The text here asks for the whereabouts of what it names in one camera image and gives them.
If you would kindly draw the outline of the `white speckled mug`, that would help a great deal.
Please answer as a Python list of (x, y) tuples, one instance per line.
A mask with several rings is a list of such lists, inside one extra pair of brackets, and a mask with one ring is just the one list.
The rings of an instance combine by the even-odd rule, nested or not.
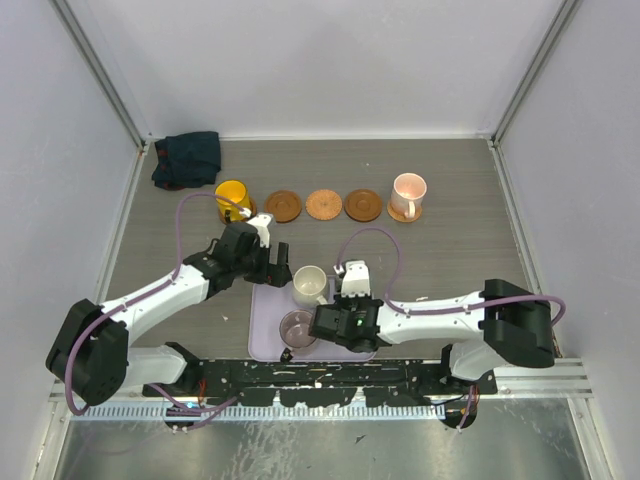
[(293, 299), (303, 308), (314, 308), (327, 303), (329, 283), (325, 272), (318, 266), (306, 265), (293, 276)]

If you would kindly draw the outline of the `brown wooden coaster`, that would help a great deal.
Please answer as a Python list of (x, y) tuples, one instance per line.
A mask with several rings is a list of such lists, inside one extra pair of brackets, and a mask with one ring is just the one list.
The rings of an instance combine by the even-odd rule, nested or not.
[(267, 197), (264, 211), (272, 214), (277, 223), (289, 223), (300, 215), (302, 202), (295, 192), (278, 190)]
[(352, 220), (368, 223), (381, 214), (382, 199), (372, 190), (356, 189), (346, 196), (344, 210)]
[(219, 219), (223, 224), (246, 222), (248, 219), (257, 215), (257, 206), (253, 198), (249, 199), (249, 209), (251, 210), (249, 217), (244, 216), (239, 208), (224, 202), (219, 202), (217, 207)]

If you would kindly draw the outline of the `woven rattan coaster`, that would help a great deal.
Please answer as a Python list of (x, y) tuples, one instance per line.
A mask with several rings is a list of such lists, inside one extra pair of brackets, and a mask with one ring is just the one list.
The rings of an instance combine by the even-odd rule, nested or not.
[(423, 211), (422, 207), (419, 206), (415, 211), (415, 215), (411, 218), (408, 218), (400, 214), (399, 212), (396, 212), (390, 203), (387, 204), (387, 212), (389, 216), (395, 221), (401, 222), (401, 223), (413, 223), (417, 221), (421, 217), (422, 211)]
[(314, 219), (329, 221), (336, 218), (342, 211), (342, 199), (338, 193), (329, 189), (312, 192), (306, 199), (307, 213)]

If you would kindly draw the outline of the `yellow mug black outside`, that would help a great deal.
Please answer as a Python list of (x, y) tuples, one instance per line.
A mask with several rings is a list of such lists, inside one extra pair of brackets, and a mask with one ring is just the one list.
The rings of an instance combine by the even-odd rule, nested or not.
[(249, 217), (251, 215), (251, 210), (249, 209), (250, 195), (243, 182), (226, 180), (216, 187), (215, 194), (218, 195), (217, 205), (219, 202), (224, 202), (239, 208), (244, 216)]

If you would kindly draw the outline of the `pink mug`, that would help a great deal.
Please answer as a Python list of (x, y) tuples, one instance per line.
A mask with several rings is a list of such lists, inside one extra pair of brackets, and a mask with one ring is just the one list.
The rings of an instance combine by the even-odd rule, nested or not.
[(393, 182), (389, 203), (396, 212), (411, 218), (428, 191), (426, 181), (415, 173), (402, 173)]

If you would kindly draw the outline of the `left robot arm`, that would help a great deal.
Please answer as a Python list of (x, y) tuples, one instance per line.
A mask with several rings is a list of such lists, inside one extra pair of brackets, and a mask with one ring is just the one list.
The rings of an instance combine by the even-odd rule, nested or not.
[(204, 378), (201, 359), (175, 342), (136, 348), (154, 326), (192, 305), (227, 290), (242, 278), (282, 288), (292, 280), (288, 244), (270, 261), (270, 214), (227, 225), (204, 251), (186, 257), (174, 271), (138, 291), (101, 305), (88, 299), (69, 310), (45, 365), (65, 386), (70, 410), (83, 414), (74, 399), (97, 406), (126, 387), (165, 385), (178, 396), (197, 392)]

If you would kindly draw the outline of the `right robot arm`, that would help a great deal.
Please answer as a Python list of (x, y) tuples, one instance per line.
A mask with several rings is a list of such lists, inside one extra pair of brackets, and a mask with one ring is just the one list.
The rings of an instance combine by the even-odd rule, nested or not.
[(564, 311), (557, 297), (490, 279), (480, 291), (435, 301), (337, 294), (315, 308), (309, 334), (355, 353), (444, 339), (438, 379), (444, 390), (459, 394), (504, 365), (552, 367), (553, 325)]

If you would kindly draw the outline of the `lilac mug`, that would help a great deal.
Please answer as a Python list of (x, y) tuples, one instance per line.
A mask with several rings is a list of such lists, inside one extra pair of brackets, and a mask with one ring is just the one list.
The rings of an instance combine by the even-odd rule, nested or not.
[(312, 353), (318, 339), (310, 334), (313, 315), (307, 310), (293, 310), (281, 320), (279, 334), (284, 344), (280, 355), (281, 362), (291, 362)]

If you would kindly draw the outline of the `dark folded cloth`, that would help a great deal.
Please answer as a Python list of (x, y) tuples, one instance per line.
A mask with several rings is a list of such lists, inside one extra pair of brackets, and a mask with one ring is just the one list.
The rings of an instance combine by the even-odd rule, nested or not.
[(214, 185), (221, 171), (219, 134), (201, 131), (167, 136), (154, 143), (157, 166), (154, 186), (163, 190), (201, 188)]

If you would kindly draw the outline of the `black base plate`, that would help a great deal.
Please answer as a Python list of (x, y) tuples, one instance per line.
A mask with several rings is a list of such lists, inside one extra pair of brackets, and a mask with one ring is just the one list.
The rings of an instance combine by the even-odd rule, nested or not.
[(437, 397), (463, 397), (471, 381), (447, 377), (444, 368), (424, 360), (264, 363), (250, 360), (205, 361), (184, 390), (162, 389), (173, 397), (201, 395), (216, 405), (234, 397), (242, 406), (346, 406), (358, 394), (369, 408), (427, 406)]

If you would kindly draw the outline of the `aluminium frame rail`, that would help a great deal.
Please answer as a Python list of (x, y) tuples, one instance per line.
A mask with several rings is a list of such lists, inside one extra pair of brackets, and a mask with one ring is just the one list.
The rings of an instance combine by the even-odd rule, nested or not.
[(175, 397), (203, 396), (218, 402), (230, 397), (244, 405), (346, 404), (363, 394), (371, 405), (418, 405), (438, 396), (458, 397), (475, 387), (480, 395), (508, 398), (589, 398), (592, 388), (578, 360), (559, 359), (549, 369), (500, 367), (477, 380), (448, 377), (441, 365), (426, 360), (368, 362), (265, 363), (252, 360), (190, 361), (164, 390)]

